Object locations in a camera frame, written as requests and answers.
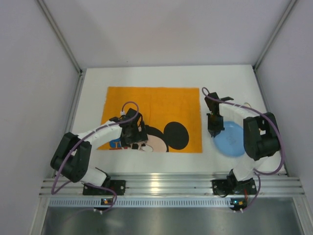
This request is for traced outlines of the blue plastic plate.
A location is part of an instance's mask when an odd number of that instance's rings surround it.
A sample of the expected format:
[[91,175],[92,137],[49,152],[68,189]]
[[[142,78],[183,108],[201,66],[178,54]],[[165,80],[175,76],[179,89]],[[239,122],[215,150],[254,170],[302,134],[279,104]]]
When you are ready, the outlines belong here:
[[224,130],[213,138],[215,147],[228,157],[239,157],[245,154],[243,127],[233,121],[224,122]]

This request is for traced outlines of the orange cartoon mouse placemat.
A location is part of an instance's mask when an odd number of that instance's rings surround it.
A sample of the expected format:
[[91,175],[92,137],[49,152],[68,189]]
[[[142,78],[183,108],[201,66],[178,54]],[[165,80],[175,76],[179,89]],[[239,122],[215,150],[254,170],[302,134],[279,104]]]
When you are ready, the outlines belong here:
[[146,143],[134,144],[132,149],[202,153],[198,88],[109,87],[101,123],[129,108],[138,109],[142,114],[148,134]]

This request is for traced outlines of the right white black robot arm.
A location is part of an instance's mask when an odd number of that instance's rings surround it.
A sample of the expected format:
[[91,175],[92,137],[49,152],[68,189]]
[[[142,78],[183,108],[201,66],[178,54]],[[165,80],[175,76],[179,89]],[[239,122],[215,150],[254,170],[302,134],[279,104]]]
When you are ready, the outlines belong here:
[[231,97],[218,97],[202,89],[209,109],[207,129],[215,146],[228,156],[240,150],[242,159],[226,177],[227,186],[238,191],[252,182],[252,174],[260,174],[260,160],[282,151],[282,140],[273,113],[261,113],[251,107],[233,103]]

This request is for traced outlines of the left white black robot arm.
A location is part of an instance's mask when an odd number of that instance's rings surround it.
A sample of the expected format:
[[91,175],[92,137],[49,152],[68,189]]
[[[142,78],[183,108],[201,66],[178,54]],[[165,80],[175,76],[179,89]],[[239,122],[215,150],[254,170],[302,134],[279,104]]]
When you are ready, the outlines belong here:
[[90,165],[92,151],[109,143],[110,150],[131,149],[148,140],[142,114],[129,108],[120,117],[112,117],[101,126],[81,134],[67,132],[63,135],[50,166],[70,182],[107,188],[111,177]]

